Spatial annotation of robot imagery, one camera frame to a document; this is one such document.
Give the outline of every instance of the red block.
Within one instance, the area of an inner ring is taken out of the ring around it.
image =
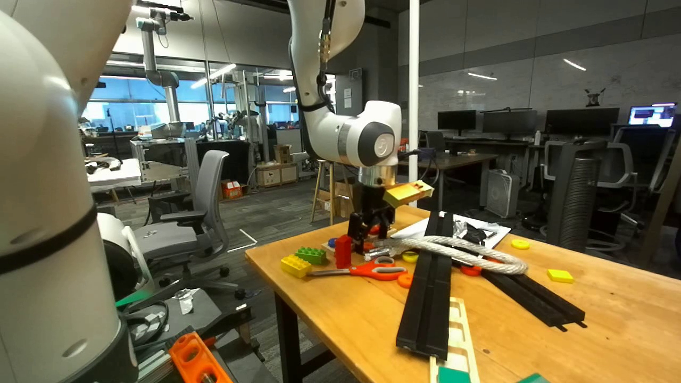
[[[336,239],[336,268],[347,269],[352,266],[350,254],[352,254],[352,238],[342,235]]]

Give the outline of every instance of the monitor screen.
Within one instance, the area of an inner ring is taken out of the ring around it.
[[[482,131],[485,133],[526,134],[537,129],[536,110],[511,110],[482,114]]]
[[[475,110],[453,110],[437,113],[437,129],[475,129]]]
[[[671,127],[676,113],[676,104],[653,104],[651,106],[632,106],[629,110],[629,125],[660,125]]]
[[[610,124],[617,123],[619,114],[619,108],[547,110],[545,132],[578,136],[609,136]]]

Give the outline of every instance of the white pole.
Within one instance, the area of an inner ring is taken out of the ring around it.
[[[419,0],[409,0],[409,150],[419,146]],[[409,182],[417,179],[415,155],[409,156]],[[416,201],[409,203],[416,206]]]

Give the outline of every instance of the green piece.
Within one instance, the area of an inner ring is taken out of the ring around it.
[[[465,371],[440,366],[437,371],[437,383],[471,383],[471,376]]]
[[[538,373],[534,373],[523,380],[519,380],[518,383],[549,383],[549,381]]]
[[[311,264],[326,263],[326,251],[321,249],[313,249],[312,247],[301,247],[296,251],[296,257],[299,257]]]

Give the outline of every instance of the scissors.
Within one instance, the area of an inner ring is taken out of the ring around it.
[[[395,266],[395,260],[383,256],[358,266],[350,266],[348,269],[314,271],[307,275],[311,277],[323,277],[326,275],[350,274],[378,279],[379,281],[394,281],[405,273],[407,273],[407,270],[404,267]]]

